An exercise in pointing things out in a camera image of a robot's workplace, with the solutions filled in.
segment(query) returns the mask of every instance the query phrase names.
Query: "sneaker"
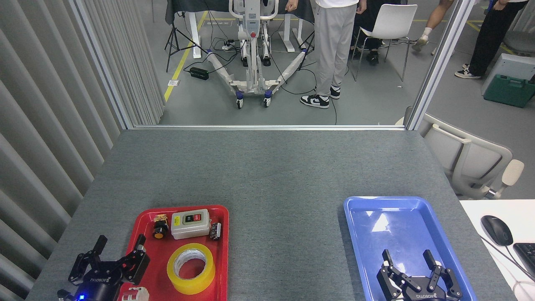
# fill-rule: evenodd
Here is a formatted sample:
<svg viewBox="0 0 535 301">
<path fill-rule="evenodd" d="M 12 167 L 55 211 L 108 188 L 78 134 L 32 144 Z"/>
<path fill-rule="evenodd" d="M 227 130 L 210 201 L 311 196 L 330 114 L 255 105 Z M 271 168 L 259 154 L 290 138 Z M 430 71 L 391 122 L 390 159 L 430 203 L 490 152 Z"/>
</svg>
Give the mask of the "sneaker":
<svg viewBox="0 0 535 301">
<path fill-rule="evenodd" d="M 379 53 L 377 51 L 370 51 L 368 55 L 366 55 L 366 61 L 370 62 L 370 65 L 375 66 L 379 64 Z"/>
<path fill-rule="evenodd" d="M 472 73 L 470 73 L 470 70 L 468 70 L 468 69 L 463 69 L 461 71 L 457 71 L 455 73 L 455 76 L 460 77 L 460 78 L 470 78 L 470 79 L 481 78 L 481 76 L 475 76 Z"/>
<path fill-rule="evenodd" d="M 340 99 L 340 87 L 331 86 L 331 98 Z"/>
<path fill-rule="evenodd" d="M 422 51 L 422 47 L 424 47 L 425 45 L 427 45 L 427 43 L 429 43 L 429 37 L 426 36 L 426 35 L 422 35 L 418 41 L 416 41 L 416 44 L 412 45 L 412 48 L 417 51 L 417 52 L 420 52 Z"/>
<path fill-rule="evenodd" d="M 328 109 L 329 108 L 329 97 L 328 96 L 320 96 L 318 94 L 312 94 L 309 96 L 302 96 L 300 99 L 301 103 L 305 104 L 306 106 L 316 107 L 320 109 Z"/>
</svg>

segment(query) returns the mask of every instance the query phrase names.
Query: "gray tabletop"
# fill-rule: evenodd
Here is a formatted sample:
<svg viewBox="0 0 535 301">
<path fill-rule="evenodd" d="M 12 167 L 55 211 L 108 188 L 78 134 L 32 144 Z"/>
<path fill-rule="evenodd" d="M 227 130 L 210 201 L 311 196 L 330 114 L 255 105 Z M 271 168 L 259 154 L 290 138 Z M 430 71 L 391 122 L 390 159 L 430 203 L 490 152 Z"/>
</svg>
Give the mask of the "gray tabletop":
<svg viewBox="0 0 535 301">
<path fill-rule="evenodd" d="M 228 300 L 365 300 L 352 195 L 428 200 L 478 299 L 515 300 L 417 132 L 193 130 L 121 134 L 27 300 L 75 292 L 72 263 L 100 234 L 101 258 L 122 257 L 142 211 L 210 204 L 230 215 Z"/>
</svg>

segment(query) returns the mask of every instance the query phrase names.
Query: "white shirt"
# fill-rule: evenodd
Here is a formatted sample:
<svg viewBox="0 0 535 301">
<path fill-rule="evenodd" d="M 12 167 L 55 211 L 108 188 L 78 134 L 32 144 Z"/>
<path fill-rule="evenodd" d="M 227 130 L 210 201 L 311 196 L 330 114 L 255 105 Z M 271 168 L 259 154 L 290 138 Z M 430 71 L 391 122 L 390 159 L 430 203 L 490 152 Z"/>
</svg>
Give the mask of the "white shirt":
<svg viewBox="0 0 535 301">
<path fill-rule="evenodd" d="M 316 0 L 316 4 L 325 9 L 330 9 L 332 7 L 346 7 L 357 3 L 358 0 Z"/>
</svg>

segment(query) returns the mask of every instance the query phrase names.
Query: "hand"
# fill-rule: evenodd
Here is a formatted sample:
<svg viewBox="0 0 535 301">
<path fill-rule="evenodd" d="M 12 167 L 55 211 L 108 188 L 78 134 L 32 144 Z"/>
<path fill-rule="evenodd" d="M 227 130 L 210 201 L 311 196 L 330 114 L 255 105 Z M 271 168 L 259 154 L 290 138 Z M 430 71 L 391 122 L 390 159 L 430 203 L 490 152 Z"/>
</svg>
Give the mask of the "hand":
<svg viewBox="0 0 535 301">
<path fill-rule="evenodd" d="M 501 11 L 509 2 L 509 0 L 498 0 L 492 7 L 493 10 Z"/>
<path fill-rule="evenodd" d="M 357 13 L 362 14 L 366 10 L 366 0 L 360 0 L 358 2 Z"/>
<path fill-rule="evenodd" d="M 288 4 L 286 4 L 286 11 L 294 11 L 297 9 L 297 3 L 299 0 L 288 0 Z"/>
</svg>

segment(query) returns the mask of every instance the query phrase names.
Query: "chair armrest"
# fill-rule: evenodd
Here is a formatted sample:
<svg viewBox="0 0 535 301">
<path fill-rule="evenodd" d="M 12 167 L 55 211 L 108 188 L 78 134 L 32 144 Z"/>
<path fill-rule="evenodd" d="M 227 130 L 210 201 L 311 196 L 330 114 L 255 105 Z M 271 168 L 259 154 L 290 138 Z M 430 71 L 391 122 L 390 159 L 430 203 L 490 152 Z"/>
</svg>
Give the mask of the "chair armrest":
<svg viewBox="0 0 535 301">
<path fill-rule="evenodd" d="M 501 198 L 501 195 L 505 188 L 516 184 L 516 181 L 518 181 L 518 179 L 520 178 L 522 171 L 524 171 L 524 163 L 517 159 L 512 159 L 503 171 L 502 183 L 500 185 L 500 188 L 497 191 L 489 189 L 485 197 L 488 199 Z"/>
</svg>

